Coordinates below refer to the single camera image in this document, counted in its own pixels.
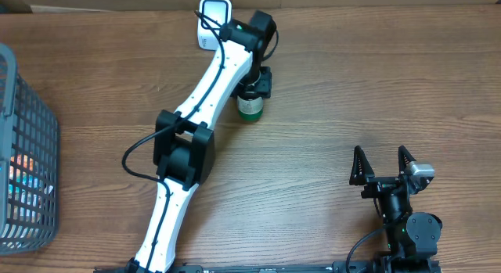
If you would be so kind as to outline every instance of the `white sticker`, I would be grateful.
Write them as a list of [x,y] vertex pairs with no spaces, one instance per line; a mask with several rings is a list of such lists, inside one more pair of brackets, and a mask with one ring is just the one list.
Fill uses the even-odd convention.
[[263,110],[263,98],[258,97],[254,100],[241,99],[240,96],[236,97],[236,103],[238,105],[238,110],[245,114],[256,114]]

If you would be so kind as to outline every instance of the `gray wire basket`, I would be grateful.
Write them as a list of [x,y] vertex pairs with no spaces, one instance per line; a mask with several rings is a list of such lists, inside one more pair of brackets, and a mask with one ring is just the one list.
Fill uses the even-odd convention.
[[59,125],[0,44],[0,255],[36,250],[58,229]]

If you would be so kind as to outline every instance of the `wood grain surface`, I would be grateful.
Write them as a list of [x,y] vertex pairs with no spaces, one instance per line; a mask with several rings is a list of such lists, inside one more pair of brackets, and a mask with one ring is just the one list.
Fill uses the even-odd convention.
[[[272,98],[257,123],[244,123],[233,101],[219,118],[218,158],[189,206],[178,262],[343,260],[381,223],[348,185],[353,148],[384,176],[398,172],[406,145],[436,169],[411,200],[444,221],[444,272],[499,272],[501,8],[269,12],[280,31],[265,63]],[[213,52],[198,48],[195,25],[185,11],[0,16],[0,41],[62,131],[59,234],[36,253],[2,257],[1,272],[91,272],[135,255],[157,187],[128,176],[120,160],[207,69]],[[131,166],[154,174],[152,152],[141,147]],[[354,260],[383,248],[380,237]]]

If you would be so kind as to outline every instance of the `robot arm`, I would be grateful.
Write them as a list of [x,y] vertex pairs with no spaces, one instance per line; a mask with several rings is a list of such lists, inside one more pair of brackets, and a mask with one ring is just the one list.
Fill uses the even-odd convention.
[[366,235],[351,249],[341,272],[351,273],[351,255],[366,239],[386,231],[388,252],[378,253],[372,262],[373,272],[439,272],[437,254],[442,221],[433,214],[413,213],[410,195],[423,191],[434,178],[429,163],[418,162],[404,147],[398,148],[397,176],[376,177],[360,146],[355,147],[350,185],[364,186],[363,199],[373,199],[383,228]]
[[[188,203],[214,165],[214,126],[223,107],[231,95],[249,90],[263,98],[270,95],[269,69],[266,86],[257,90],[255,85],[262,79],[261,62],[275,31],[272,17],[260,11],[249,24],[237,20],[224,24],[219,31],[221,44],[195,90],[175,113],[160,112],[153,151],[159,180],[150,226],[127,267],[109,272],[169,271]],[[192,135],[191,141],[181,134]]]
[[[239,45],[233,41],[223,42],[222,44],[225,48],[226,56],[225,69],[221,72],[216,85],[200,109],[189,118],[189,121],[193,124],[207,124],[207,128],[210,130],[214,130],[215,123],[233,89],[248,74],[252,66],[252,52],[245,51],[243,45]],[[200,80],[200,83],[188,99],[176,110],[176,112],[181,113],[181,117],[188,115],[205,92],[207,92],[218,72],[221,58],[221,49],[218,48],[211,65]],[[151,272],[166,272],[174,262],[175,243],[178,238],[182,219],[185,216],[188,203],[199,184],[196,183],[188,190],[184,190],[183,184],[168,176],[164,182],[157,184],[157,201],[153,209],[153,216],[151,217],[150,226],[148,227],[148,232],[146,233],[141,249],[135,255],[135,261],[141,268],[146,268],[149,265],[148,270]],[[164,184],[168,186],[171,192],[169,202],[167,201],[167,189]],[[153,251],[153,241],[158,225],[160,224],[159,233],[157,234],[157,244],[150,259],[150,254]]]

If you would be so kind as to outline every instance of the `cable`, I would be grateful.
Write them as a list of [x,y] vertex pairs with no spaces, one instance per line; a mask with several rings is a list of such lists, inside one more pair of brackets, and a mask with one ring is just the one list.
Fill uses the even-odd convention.
[[153,241],[151,243],[150,256],[148,257],[148,262],[146,263],[145,272],[150,272],[149,269],[150,269],[151,260],[153,259],[153,254],[155,252],[155,246],[158,243],[157,240],[158,240],[158,235],[160,234],[160,227],[161,227],[162,223],[164,222],[165,214],[167,213],[168,204],[169,204],[169,201],[170,201],[170,198],[171,198],[171,191],[168,188],[167,184],[165,184],[165,182],[163,180],[160,180],[159,178],[155,178],[155,177],[152,177],[152,176],[149,176],[149,175],[146,175],[146,174],[140,174],[138,172],[135,172],[135,171],[131,170],[127,166],[127,158],[128,158],[128,156],[135,149],[137,149],[138,147],[140,147],[142,144],[148,142],[149,140],[151,140],[153,138],[156,138],[158,135],[162,135],[162,134],[164,134],[164,133],[166,133],[168,131],[175,130],[183,122],[189,120],[198,111],[198,109],[200,108],[200,106],[202,106],[202,104],[204,103],[205,99],[209,96],[209,94],[212,91],[212,88],[214,88],[214,86],[218,82],[218,79],[221,76],[222,70],[225,68],[225,48],[224,48],[224,45],[222,44],[221,38],[218,36],[218,34],[216,34],[215,29],[208,24],[208,22],[206,21],[206,18],[209,19],[210,21],[213,21],[213,20],[211,18],[205,16],[204,14],[201,14],[198,11],[195,11],[195,15],[198,16],[200,18],[200,20],[202,20],[202,23],[205,23],[209,27],[209,29],[211,30],[212,34],[218,40],[219,47],[221,48],[221,64],[219,65],[219,70],[216,73],[216,76],[214,77],[214,80],[212,81],[211,85],[209,86],[209,88],[207,89],[207,91],[204,93],[204,95],[202,96],[202,98],[200,99],[200,101],[193,107],[193,110],[191,112],[189,112],[188,115],[186,115],[186,117],[183,117],[181,120],[177,121],[176,123],[174,123],[172,125],[169,125],[168,127],[165,127],[165,128],[163,128],[163,129],[161,129],[159,131],[156,131],[155,133],[152,133],[151,135],[148,135],[145,138],[137,141],[134,145],[130,146],[125,151],[124,156],[122,157],[122,167],[124,168],[124,170],[127,173],[129,173],[130,175],[134,175],[134,176],[136,176],[138,178],[144,178],[144,179],[148,179],[148,180],[160,183],[166,189],[165,196],[166,196],[167,200],[165,201],[164,210],[162,212],[162,216],[160,217],[160,221],[158,223],[157,230],[155,231],[155,236],[153,237]]
[[273,53],[276,49],[276,46],[278,46],[278,44],[279,44],[279,30],[277,30],[277,29],[275,29],[275,36],[276,36],[275,46],[273,46],[272,51],[270,51],[268,54],[266,54],[266,56],[263,57],[263,62],[266,61],[267,59],[269,59],[273,55]]
[[376,198],[374,198],[374,206],[376,207],[377,216],[381,217],[381,212],[379,211],[379,207],[377,206],[377,199]]
[[124,153],[124,156],[122,157],[122,167],[124,168],[124,170],[130,174],[130,175],[133,175],[133,176],[136,176],[136,177],[139,177],[139,178],[145,178],[145,179],[149,179],[149,180],[152,180],[152,181],[155,181],[155,182],[159,182],[159,179],[158,178],[155,178],[155,177],[152,177],[152,176],[149,176],[149,175],[146,175],[146,174],[140,174],[138,172],[135,172],[133,170],[131,170],[128,166],[127,166],[127,158],[128,156],[135,150],[137,149],[138,147],[140,147],[142,144],[148,142],[149,140],[153,139],[153,138],[156,138],[158,135],[162,135],[163,133],[166,133],[167,131],[171,131],[171,130],[175,130],[176,128],[178,128],[183,122],[189,120],[197,111],[198,109],[200,108],[200,106],[202,106],[202,104],[204,103],[205,99],[209,96],[209,94],[211,93],[212,91],[212,88],[214,88],[215,84],[218,82],[218,79],[219,79],[219,76],[221,76],[221,72],[222,70],[225,68],[225,48],[221,42],[221,38],[218,36],[218,34],[216,34],[215,32],[215,29],[212,28],[208,23],[207,21],[205,20],[205,18],[207,16],[205,16],[204,14],[201,14],[200,12],[198,11],[195,11],[195,15],[198,16],[203,23],[205,23],[206,25],[209,26],[212,34],[218,39],[218,43],[219,43],[219,47],[221,48],[221,65],[219,66],[219,70],[218,72],[216,73],[216,76],[214,78],[214,80],[212,81],[212,84],[211,86],[209,86],[209,89],[205,92],[204,96],[202,96],[202,98],[200,99],[200,101],[193,107],[193,110],[188,113],[188,115],[186,115],[186,117],[183,117],[180,121],[176,122],[175,124],[172,124],[168,127],[165,127],[155,133],[152,133],[151,135],[148,135],[146,136],[145,138],[137,141],[134,145],[130,146]]
[[353,255],[353,253],[355,252],[355,250],[360,246],[362,245],[366,240],[374,237],[375,235],[379,235],[381,232],[385,231],[386,229],[396,225],[397,223],[400,222],[400,220],[405,216],[405,214],[407,214],[408,212],[412,213],[412,207],[410,207],[410,194],[409,194],[409,183],[407,181],[405,181],[405,188],[406,188],[406,196],[407,196],[407,206],[406,206],[406,210],[402,211],[402,213],[395,219],[393,220],[392,222],[390,223],[387,223],[385,225],[383,225],[382,228],[379,228],[379,229],[376,229],[374,231],[372,231],[371,233],[365,235],[363,238],[361,238],[350,250],[348,256],[346,257],[346,261],[344,263],[344,266],[345,266],[345,269],[346,269],[346,273],[351,273],[350,272],[350,259],[351,259],[351,256]]
[[[216,29],[216,28],[212,28],[213,30],[219,30],[219,29],[221,29],[221,24],[220,24],[220,23],[218,23],[218,21],[217,21],[217,20],[214,20],[214,19],[210,18],[209,16],[207,16],[207,15],[205,15],[205,14],[203,14],[203,13],[200,13],[200,12],[198,12],[198,13],[199,13],[201,16],[203,16],[205,20],[210,20],[212,23],[214,23],[216,26],[218,26],[218,27],[219,27],[219,28],[217,28],[217,29]],[[205,23],[208,27],[211,27],[211,26],[209,26],[209,24],[208,24],[207,22],[202,21],[202,23]]]
[[382,228],[379,228],[379,229],[376,229],[374,231],[372,231],[371,233],[365,235],[363,238],[361,238],[350,250],[350,253],[348,254],[348,256],[346,257],[346,262],[344,263],[344,266],[346,267],[346,273],[351,273],[350,272],[350,259],[351,259],[351,256],[353,255],[353,253],[355,252],[355,250],[360,246],[362,245],[366,240],[374,237],[375,235],[379,235],[381,232],[385,231],[386,229],[390,228],[391,226],[397,224],[405,215],[405,212],[403,212],[402,214],[400,214],[400,216],[397,217],[397,219],[393,220],[392,222],[390,223],[387,223],[385,225],[383,225]]
[[159,181],[158,183],[162,184],[165,187],[166,200],[165,200],[165,205],[164,205],[164,211],[162,211],[162,216],[160,217],[160,221],[158,221],[158,226],[157,226],[157,230],[155,231],[155,236],[153,237],[153,241],[151,242],[151,251],[150,251],[150,256],[148,257],[148,262],[146,263],[145,272],[150,272],[149,271],[150,263],[151,263],[151,260],[153,259],[153,253],[155,252],[155,246],[158,243],[158,235],[160,234],[160,226],[162,225],[162,223],[164,223],[165,214],[167,213],[167,207],[169,205],[169,201],[171,200],[171,190],[169,189],[169,186],[167,186],[167,184],[163,181]]

